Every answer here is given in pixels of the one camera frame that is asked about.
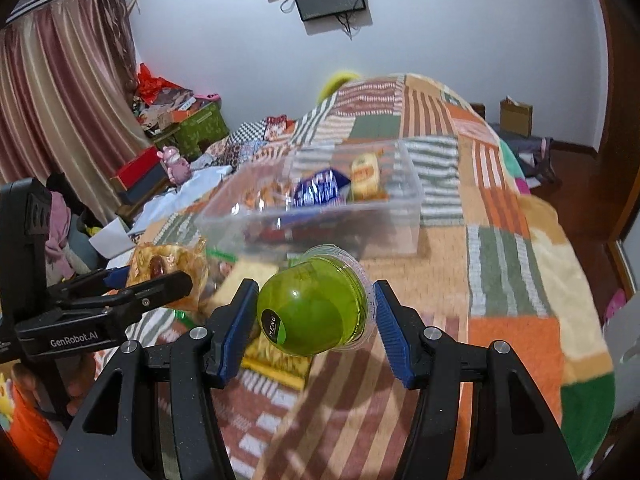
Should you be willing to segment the left hand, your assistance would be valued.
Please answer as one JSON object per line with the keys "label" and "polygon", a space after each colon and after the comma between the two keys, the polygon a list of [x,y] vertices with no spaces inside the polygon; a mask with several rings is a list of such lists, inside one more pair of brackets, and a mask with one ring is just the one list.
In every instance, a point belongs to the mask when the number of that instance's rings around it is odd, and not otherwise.
{"label": "left hand", "polygon": [[[17,363],[12,367],[12,380],[16,390],[21,393],[22,398],[32,407],[40,408],[41,399],[38,389],[40,382],[32,372]],[[84,354],[78,361],[77,366],[66,374],[63,379],[67,395],[70,402],[66,405],[67,413],[75,416],[82,401],[96,380],[96,359],[93,353]]]}

